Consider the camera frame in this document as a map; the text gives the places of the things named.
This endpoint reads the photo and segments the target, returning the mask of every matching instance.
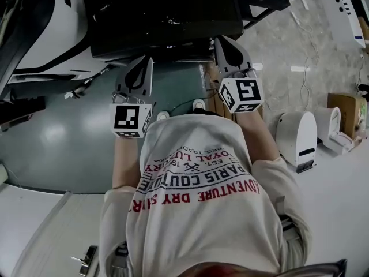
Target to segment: shoe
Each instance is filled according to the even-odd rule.
[[[192,104],[192,110],[194,111],[196,108],[201,108],[203,110],[206,110],[205,102],[202,99],[194,100]]]
[[[167,111],[161,111],[156,116],[156,121],[165,120],[169,118],[169,113]]]

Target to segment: person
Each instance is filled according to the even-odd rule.
[[[259,112],[158,115],[138,160],[118,138],[100,224],[104,276],[275,276],[305,265],[302,195]]]

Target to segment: tiled floor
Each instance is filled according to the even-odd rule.
[[[362,66],[362,82],[368,83],[364,61],[369,56],[364,53],[363,61],[359,49],[340,50],[321,1],[306,1],[309,10],[301,0],[291,0],[290,8],[269,15],[238,40],[263,80],[263,116],[272,133],[284,112],[314,111],[326,105],[328,92],[354,93]],[[290,11],[311,32],[311,40],[297,27]],[[305,69],[308,90],[302,89]],[[10,173],[12,182],[76,193],[103,193],[111,186],[114,137],[108,126],[108,104],[118,72],[102,75],[82,99],[49,98],[44,112],[0,135],[0,161],[18,178]],[[155,68],[155,112],[205,95],[203,74],[196,64]],[[190,107],[191,103],[181,106],[174,115]]]

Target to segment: black cable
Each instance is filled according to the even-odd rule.
[[[218,92],[216,91],[213,95],[208,96],[207,98],[197,98],[197,99],[202,99],[202,100],[204,100],[204,99],[211,99],[211,98],[212,98],[212,97],[214,97],[217,93],[218,93]],[[178,106],[175,106],[171,111],[169,111],[169,116],[171,116],[171,115],[172,115],[172,113],[173,113],[176,109],[178,109],[180,106],[182,106],[182,105],[184,105],[184,104],[191,103],[191,102],[193,102],[193,101],[195,101],[195,100],[197,100],[197,99],[191,99],[191,100],[188,100],[188,101],[186,101],[186,102],[184,102],[184,103],[182,103],[182,104],[179,104]]]

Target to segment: white t-shirt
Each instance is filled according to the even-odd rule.
[[[250,166],[241,128],[188,114],[153,123],[137,187],[107,192],[100,270],[177,277],[204,262],[281,272],[305,264],[310,232],[285,162]]]

